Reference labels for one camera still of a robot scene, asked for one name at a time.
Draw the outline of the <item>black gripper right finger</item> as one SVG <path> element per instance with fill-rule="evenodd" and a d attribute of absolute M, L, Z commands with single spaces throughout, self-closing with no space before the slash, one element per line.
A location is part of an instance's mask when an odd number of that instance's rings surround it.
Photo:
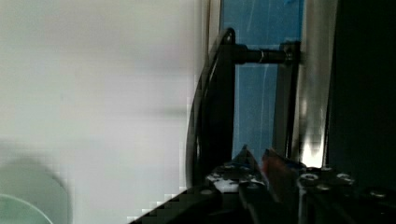
<path fill-rule="evenodd" d="M 303 163 L 281 157 L 272 148 L 268 148 L 262 155 L 262 172 L 270 192 L 276 199 L 288 200 L 294 195 L 300 175 L 308 173 L 318 176 L 329 175 L 332 170 L 306 167 Z"/>

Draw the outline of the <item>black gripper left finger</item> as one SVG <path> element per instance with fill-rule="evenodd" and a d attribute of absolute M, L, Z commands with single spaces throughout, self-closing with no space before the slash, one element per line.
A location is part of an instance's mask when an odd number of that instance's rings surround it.
<path fill-rule="evenodd" d="M 235 157 L 214 168 L 205 177 L 205 184 L 221 193 L 235 193 L 243 183 L 265 185 L 259 164 L 247 145 L 243 145 Z"/>

